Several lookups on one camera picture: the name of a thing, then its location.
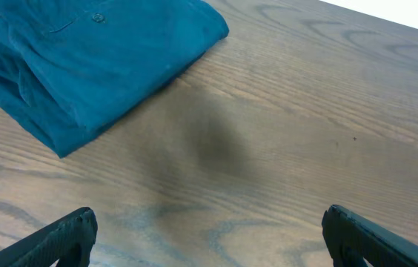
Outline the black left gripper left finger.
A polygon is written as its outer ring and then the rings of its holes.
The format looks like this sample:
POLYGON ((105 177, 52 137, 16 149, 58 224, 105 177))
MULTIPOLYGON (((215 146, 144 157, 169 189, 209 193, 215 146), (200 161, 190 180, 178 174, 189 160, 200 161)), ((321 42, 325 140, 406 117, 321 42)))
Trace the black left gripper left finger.
POLYGON ((96 215, 79 208, 0 251, 0 267, 88 267, 96 215))

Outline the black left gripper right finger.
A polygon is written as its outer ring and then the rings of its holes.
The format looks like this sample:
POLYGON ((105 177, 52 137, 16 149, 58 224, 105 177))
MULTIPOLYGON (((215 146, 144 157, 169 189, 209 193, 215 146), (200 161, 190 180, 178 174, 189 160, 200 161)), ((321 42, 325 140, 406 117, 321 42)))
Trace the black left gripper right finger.
POLYGON ((341 205, 325 211, 322 235, 334 267, 418 267, 418 245, 341 205))

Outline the dark blue shorts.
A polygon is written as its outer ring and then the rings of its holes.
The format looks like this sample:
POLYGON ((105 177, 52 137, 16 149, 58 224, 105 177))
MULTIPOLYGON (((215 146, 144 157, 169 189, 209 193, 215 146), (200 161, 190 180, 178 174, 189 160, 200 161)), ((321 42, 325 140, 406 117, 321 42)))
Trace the dark blue shorts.
POLYGON ((202 0, 0 0, 0 108, 64 157, 228 32, 202 0))

